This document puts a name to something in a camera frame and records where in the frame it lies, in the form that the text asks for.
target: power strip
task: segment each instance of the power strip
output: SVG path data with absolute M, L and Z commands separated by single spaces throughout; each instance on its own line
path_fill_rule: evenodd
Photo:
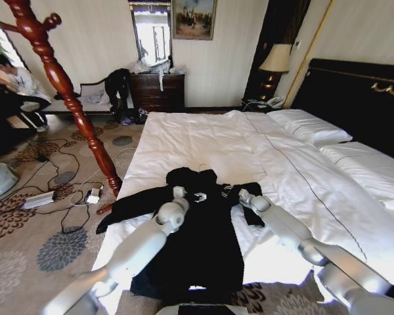
M 28 197 L 25 200 L 25 204 L 22 206 L 23 210 L 28 210 L 48 203 L 54 202 L 54 190 L 52 192 L 46 192 L 44 194 Z

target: white plug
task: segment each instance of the white plug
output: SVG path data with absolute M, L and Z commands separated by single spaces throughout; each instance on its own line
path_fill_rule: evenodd
M 98 188 L 92 188 L 91 194 L 87 196 L 86 202 L 87 203 L 98 203 L 99 202 L 99 192 Z

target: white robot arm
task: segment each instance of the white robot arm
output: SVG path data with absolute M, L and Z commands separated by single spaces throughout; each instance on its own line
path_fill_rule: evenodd
M 172 202 L 162 205 L 152 220 L 117 247 L 107 265 L 80 276 L 43 309 L 43 314 L 96 314 L 97 298 L 112 292 L 126 272 L 138 274 L 184 222 L 189 208 L 185 191 L 175 187 L 173 195 Z M 240 203 L 253 209 L 285 245 L 298 250 L 310 263 L 323 266 L 318 274 L 321 282 L 351 315 L 394 315 L 394 299 L 383 295 L 391 284 L 358 258 L 340 246 L 317 241 L 301 221 L 266 197 L 241 190 Z
M 340 246 L 314 239 L 311 231 L 265 196 L 241 190 L 240 203 L 251 208 L 282 243 L 297 250 L 310 263 L 323 266 L 318 277 L 351 315 L 394 315 L 394 299 L 384 294 L 391 284 L 375 270 Z

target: picture frame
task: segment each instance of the picture frame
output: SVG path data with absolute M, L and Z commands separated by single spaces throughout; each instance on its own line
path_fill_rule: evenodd
M 217 0 L 172 0 L 173 38 L 213 40 Z

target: person sitting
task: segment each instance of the person sitting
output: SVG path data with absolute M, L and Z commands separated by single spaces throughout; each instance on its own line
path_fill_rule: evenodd
M 39 133 L 46 131 L 48 129 L 47 118 L 41 110 L 51 104 L 51 99 L 38 80 L 27 69 L 14 67 L 2 54 L 0 54 L 0 70 L 7 74 L 10 81 L 0 78 L 0 84 L 18 93 L 18 98 L 24 104 L 20 110 L 32 123 L 33 126 L 30 127 L 36 128 Z

